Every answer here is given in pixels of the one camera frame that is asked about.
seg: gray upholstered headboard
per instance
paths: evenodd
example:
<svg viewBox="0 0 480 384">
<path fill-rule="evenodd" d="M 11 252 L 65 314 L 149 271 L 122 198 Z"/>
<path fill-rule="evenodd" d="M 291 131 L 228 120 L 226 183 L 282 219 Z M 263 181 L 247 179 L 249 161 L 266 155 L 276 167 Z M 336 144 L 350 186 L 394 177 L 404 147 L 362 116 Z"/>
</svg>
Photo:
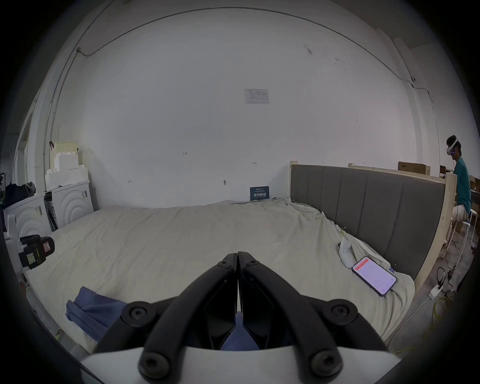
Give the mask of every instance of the gray upholstered headboard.
<svg viewBox="0 0 480 384">
<path fill-rule="evenodd" d="M 445 185 L 369 169 L 292 165 L 290 197 L 323 211 L 415 279 L 439 227 Z"/>
</svg>

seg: dark blue sign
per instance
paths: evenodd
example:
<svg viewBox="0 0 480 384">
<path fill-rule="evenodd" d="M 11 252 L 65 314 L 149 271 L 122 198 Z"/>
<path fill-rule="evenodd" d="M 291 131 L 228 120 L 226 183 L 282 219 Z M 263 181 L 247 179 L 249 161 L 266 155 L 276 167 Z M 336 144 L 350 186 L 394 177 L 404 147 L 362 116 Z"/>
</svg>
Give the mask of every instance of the dark blue sign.
<svg viewBox="0 0 480 384">
<path fill-rule="evenodd" d="M 268 187 L 250 187 L 250 201 L 269 199 Z"/>
</svg>

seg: phone screen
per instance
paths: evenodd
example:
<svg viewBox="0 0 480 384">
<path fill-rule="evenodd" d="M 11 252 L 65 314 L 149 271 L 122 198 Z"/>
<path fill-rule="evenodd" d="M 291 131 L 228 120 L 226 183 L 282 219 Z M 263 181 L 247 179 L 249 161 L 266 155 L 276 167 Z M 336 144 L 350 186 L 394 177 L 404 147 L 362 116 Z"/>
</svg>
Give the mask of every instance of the phone screen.
<svg viewBox="0 0 480 384">
<path fill-rule="evenodd" d="M 368 257 L 361 259 L 353 266 L 352 270 L 380 296 L 384 296 L 396 282 L 395 276 Z"/>
</svg>

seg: beige pants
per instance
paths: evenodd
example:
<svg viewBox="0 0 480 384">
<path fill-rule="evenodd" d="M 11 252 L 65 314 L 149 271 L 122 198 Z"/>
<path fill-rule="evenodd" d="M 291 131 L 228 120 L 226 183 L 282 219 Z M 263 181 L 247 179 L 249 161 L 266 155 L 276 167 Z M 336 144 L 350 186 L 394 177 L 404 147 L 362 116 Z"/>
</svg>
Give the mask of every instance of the beige pants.
<svg viewBox="0 0 480 384">
<path fill-rule="evenodd" d="M 467 212 L 463 205 L 456 205 L 453 207 L 452 218 L 450 219 L 450 227 L 447 231 L 447 236 L 444 240 L 443 250 L 446 251 L 452 242 L 453 232 L 457 223 L 462 222 L 468 218 Z"/>
</svg>

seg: teal t-shirt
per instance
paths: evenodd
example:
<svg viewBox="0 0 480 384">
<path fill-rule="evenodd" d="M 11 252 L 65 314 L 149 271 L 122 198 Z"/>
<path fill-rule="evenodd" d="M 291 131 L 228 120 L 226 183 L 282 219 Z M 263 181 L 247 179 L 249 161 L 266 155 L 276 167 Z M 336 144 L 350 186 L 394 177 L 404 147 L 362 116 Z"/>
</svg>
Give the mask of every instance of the teal t-shirt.
<svg viewBox="0 0 480 384">
<path fill-rule="evenodd" d="M 465 207 L 467 215 L 472 207 L 472 193 L 470 191 L 470 176 L 462 158 L 458 159 L 453 174 L 456 175 L 456 203 Z"/>
</svg>

